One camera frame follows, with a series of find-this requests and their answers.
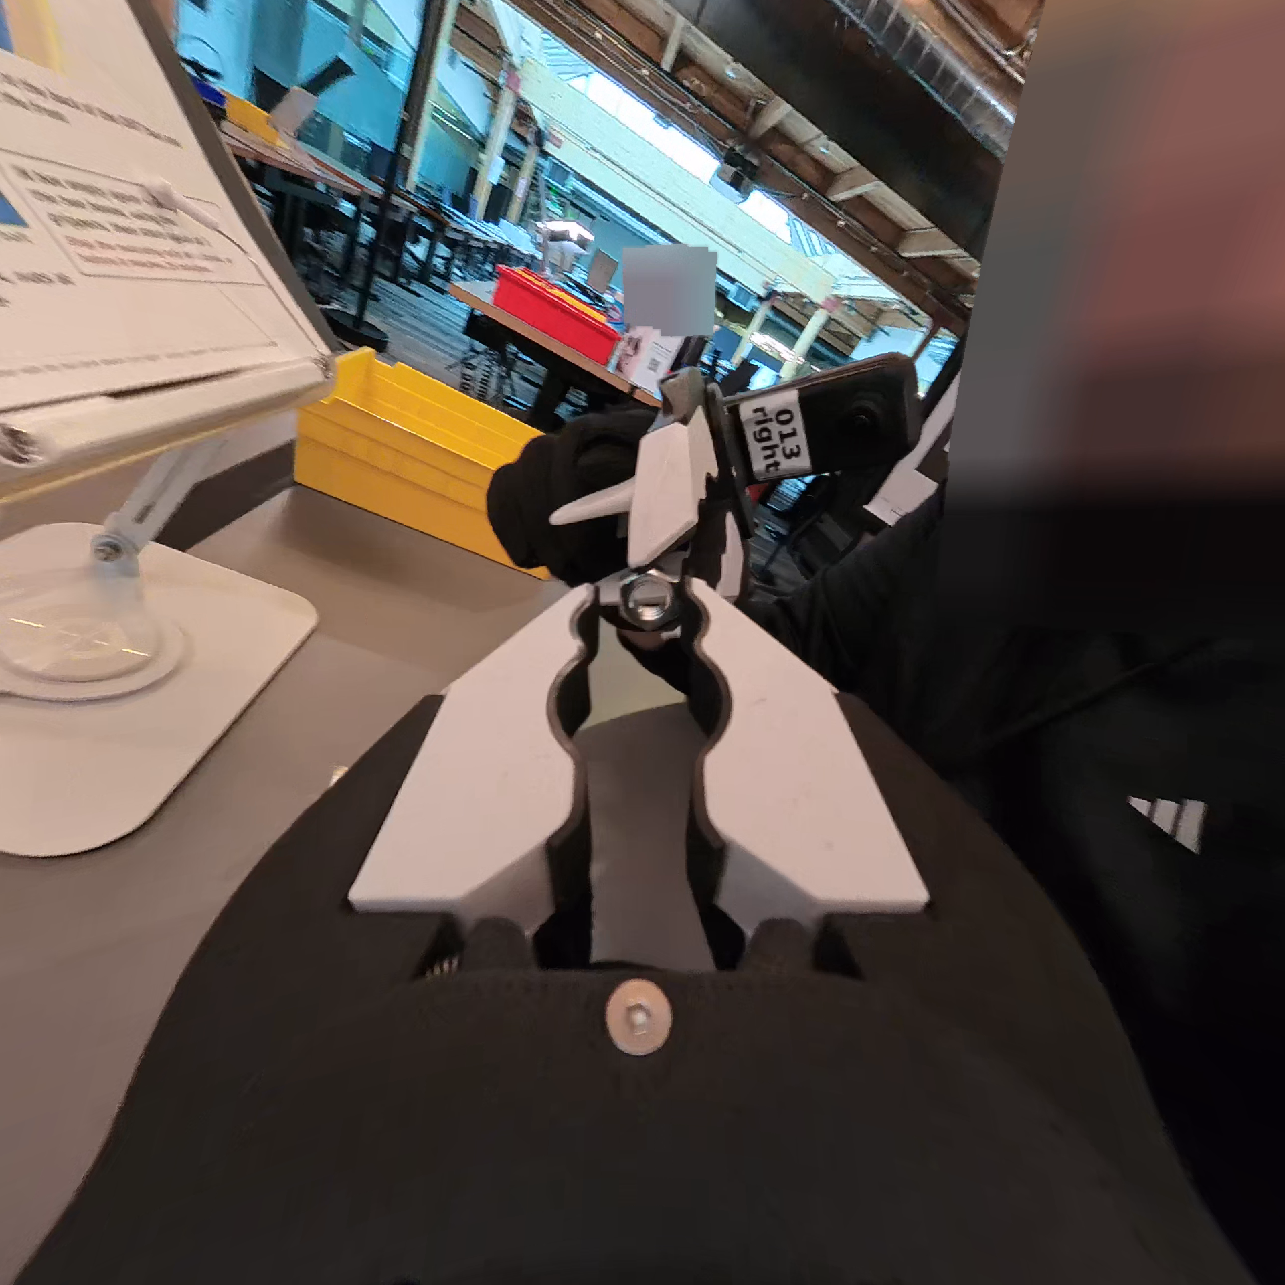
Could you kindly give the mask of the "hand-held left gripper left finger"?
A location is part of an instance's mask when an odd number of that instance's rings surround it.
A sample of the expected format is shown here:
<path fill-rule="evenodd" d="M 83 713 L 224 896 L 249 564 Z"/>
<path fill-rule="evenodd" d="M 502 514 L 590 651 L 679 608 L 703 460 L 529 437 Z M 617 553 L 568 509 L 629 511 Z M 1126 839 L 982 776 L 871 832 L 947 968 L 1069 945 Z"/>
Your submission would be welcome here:
<path fill-rule="evenodd" d="M 442 695 L 346 893 L 361 913 L 428 912 L 533 937 L 587 894 L 590 713 L 598 595 L 568 591 Z"/>

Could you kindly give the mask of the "small yellow bin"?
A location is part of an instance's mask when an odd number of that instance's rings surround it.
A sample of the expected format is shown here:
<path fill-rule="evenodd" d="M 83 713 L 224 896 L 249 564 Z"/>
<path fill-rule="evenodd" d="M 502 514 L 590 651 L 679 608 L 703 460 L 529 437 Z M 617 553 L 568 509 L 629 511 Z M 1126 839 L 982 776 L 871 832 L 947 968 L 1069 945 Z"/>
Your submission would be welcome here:
<path fill-rule="evenodd" d="M 219 131 L 228 152 L 242 158 L 289 153 L 289 142 L 275 130 L 271 116 L 228 92 L 223 94 L 223 122 Z"/>

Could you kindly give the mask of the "person's right forearm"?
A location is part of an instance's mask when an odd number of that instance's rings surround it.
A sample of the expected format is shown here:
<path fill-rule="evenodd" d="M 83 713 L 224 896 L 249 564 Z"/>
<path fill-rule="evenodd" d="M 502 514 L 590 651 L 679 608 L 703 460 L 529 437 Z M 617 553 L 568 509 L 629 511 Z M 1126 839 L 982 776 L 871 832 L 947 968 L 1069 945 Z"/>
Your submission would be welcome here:
<path fill-rule="evenodd" d="M 742 593 L 739 611 L 830 687 L 881 699 L 927 698 L 953 676 L 940 602 L 944 493 L 793 593 Z"/>

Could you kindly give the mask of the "person's right hand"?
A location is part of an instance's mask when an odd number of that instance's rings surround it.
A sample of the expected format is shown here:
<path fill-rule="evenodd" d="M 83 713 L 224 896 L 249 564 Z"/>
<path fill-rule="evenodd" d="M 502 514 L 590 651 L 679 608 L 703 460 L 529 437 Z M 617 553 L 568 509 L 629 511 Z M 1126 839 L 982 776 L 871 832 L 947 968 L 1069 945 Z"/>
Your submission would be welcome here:
<path fill-rule="evenodd" d="M 568 419 L 530 439 L 520 458 L 491 475 L 487 519 L 493 539 L 521 570 L 549 570 L 575 589 L 627 564 L 616 517 L 551 524 L 551 514 L 633 477 L 638 443 L 655 419 L 639 405 Z"/>

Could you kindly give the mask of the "black floor pole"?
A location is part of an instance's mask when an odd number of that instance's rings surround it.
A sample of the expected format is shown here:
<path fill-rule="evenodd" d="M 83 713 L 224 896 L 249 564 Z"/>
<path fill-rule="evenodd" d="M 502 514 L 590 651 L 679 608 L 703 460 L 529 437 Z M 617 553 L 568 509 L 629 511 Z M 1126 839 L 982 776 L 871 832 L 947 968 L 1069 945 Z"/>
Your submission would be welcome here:
<path fill-rule="evenodd" d="M 398 131 L 392 136 L 392 152 L 384 166 L 382 191 L 376 205 L 374 239 L 361 271 L 361 285 L 352 308 L 326 308 L 326 320 L 331 334 L 349 351 L 367 347 L 374 354 L 384 354 L 389 345 L 387 331 L 378 328 L 368 317 L 374 301 L 378 262 L 390 230 L 392 202 L 413 204 L 413 152 L 424 128 L 424 112 L 433 92 L 434 74 L 442 62 L 442 47 L 449 45 L 456 3 L 424 3 L 420 12 L 420 35 L 413 49 L 408 89 L 398 116 Z"/>

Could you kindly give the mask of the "silver bolt with nut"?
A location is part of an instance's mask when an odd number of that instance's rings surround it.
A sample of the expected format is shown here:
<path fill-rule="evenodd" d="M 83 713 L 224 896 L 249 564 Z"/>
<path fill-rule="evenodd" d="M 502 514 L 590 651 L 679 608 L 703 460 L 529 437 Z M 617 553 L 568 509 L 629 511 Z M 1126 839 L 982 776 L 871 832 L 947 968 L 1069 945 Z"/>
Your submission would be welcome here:
<path fill-rule="evenodd" d="M 644 580 L 666 581 L 673 586 L 673 603 L 664 619 L 655 624 L 646 624 L 638 619 L 629 603 L 629 593 L 635 583 Z M 678 628 L 679 611 L 682 611 L 682 580 L 669 575 L 661 568 L 646 568 L 646 570 L 620 570 L 610 575 L 596 583 L 596 602 L 600 608 L 603 619 L 611 619 L 616 628 L 633 635 L 661 635 Z"/>

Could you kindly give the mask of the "silver ceiling duct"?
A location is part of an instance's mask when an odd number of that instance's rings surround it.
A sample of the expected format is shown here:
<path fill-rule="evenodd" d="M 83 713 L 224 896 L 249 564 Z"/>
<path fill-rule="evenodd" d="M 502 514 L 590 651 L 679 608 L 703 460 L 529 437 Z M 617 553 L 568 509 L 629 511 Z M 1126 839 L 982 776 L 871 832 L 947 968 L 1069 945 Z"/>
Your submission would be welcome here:
<path fill-rule="evenodd" d="M 832 3 L 970 137 L 1005 160 L 1041 3 L 1018 35 L 982 17 L 982 3 Z"/>

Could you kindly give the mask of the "wooden table black legs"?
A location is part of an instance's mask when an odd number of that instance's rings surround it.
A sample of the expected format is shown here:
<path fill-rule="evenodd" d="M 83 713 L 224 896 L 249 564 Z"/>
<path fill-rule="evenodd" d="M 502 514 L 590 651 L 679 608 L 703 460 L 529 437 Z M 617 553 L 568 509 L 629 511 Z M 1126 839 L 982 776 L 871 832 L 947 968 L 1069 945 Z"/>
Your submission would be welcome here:
<path fill-rule="evenodd" d="M 469 316 L 487 320 L 482 332 L 498 343 L 502 354 L 514 351 L 541 368 L 544 379 L 526 412 L 529 427 L 552 433 L 560 427 L 562 405 L 577 395 L 585 403 L 587 412 L 617 403 L 639 405 L 644 408 L 660 406 L 652 393 L 613 375 L 605 364 L 585 357 L 554 334 L 546 334 L 517 316 L 496 306 L 493 286 L 496 282 L 454 282 L 448 295 L 464 304 Z"/>

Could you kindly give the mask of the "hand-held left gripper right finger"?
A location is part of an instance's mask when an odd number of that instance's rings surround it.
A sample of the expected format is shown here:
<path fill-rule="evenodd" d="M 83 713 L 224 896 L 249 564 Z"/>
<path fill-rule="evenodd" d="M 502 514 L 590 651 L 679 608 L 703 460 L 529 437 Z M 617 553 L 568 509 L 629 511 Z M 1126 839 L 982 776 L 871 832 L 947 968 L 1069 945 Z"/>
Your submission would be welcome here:
<path fill-rule="evenodd" d="M 745 937 L 769 923 L 917 915 L 928 890 L 838 694 L 703 581 L 686 581 L 687 709 L 706 733 L 687 876 Z"/>

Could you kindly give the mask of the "red plastic bin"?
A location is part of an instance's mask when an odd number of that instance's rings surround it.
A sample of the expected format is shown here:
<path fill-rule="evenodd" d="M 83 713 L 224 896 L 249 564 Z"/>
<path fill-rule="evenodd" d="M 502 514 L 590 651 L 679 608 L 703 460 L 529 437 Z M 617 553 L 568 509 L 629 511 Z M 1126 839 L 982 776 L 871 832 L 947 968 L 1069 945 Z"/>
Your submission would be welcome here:
<path fill-rule="evenodd" d="M 617 331 L 606 323 L 605 316 L 530 270 L 499 264 L 491 301 L 582 359 L 603 368 L 611 364 Z"/>

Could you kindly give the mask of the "yellow plastic bin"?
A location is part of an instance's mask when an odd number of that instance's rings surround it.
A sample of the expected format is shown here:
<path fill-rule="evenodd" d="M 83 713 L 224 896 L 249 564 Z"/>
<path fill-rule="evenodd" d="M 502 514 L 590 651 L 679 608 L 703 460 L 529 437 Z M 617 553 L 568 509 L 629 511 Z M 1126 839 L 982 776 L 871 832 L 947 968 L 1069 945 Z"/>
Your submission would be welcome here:
<path fill-rule="evenodd" d="M 296 412 L 295 483 L 514 568 L 487 517 L 491 475 L 540 431 L 404 364 L 336 357 L 333 389 Z"/>

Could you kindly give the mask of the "white printed card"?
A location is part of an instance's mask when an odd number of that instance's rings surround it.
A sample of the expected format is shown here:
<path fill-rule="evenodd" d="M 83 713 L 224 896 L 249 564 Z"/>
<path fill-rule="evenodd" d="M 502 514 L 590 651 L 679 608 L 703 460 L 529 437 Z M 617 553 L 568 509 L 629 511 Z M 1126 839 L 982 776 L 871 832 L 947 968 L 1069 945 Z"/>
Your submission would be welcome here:
<path fill-rule="evenodd" d="M 708 334 L 661 334 L 651 327 L 629 327 L 613 354 L 613 375 L 632 387 L 657 393 L 675 369 L 698 366 Z"/>

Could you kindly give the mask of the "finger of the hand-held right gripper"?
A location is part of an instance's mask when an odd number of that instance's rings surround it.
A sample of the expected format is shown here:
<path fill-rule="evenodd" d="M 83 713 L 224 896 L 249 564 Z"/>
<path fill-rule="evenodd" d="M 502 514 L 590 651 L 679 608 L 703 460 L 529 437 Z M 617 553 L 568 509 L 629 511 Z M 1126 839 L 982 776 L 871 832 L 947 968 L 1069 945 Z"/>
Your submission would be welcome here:
<path fill-rule="evenodd" d="M 719 477 L 706 408 L 652 427 L 638 443 L 627 526 L 627 567 L 643 570 L 697 530 L 708 483 Z"/>
<path fill-rule="evenodd" d="M 721 520 L 721 600 L 737 603 L 746 586 L 746 540 L 753 532 L 753 507 L 737 497 Z"/>

